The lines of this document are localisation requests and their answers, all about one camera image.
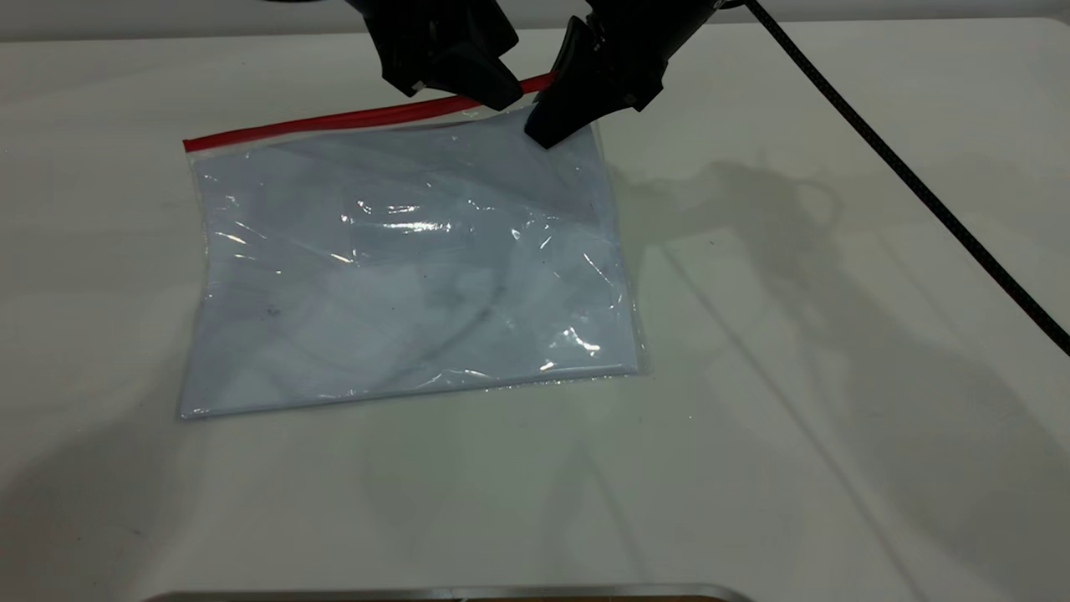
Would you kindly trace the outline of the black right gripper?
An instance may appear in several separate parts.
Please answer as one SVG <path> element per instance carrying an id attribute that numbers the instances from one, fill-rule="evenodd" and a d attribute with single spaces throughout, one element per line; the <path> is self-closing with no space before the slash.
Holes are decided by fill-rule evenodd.
<path id="1" fill-rule="evenodd" d="M 603 115 L 644 110 L 662 91 L 673 55 L 710 20 L 720 1 L 588 1 L 574 16 L 524 133 L 556 146 Z"/>

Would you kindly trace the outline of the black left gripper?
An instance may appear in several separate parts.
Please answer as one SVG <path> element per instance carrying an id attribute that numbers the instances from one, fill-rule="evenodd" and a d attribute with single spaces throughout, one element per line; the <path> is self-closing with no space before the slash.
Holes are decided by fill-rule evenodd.
<path id="1" fill-rule="evenodd" d="M 406 98 L 431 84 L 505 110 L 525 95 L 501 57 L 518 34 L 496 1 L 351 1 L 379 56 L 382 77 Z"/>

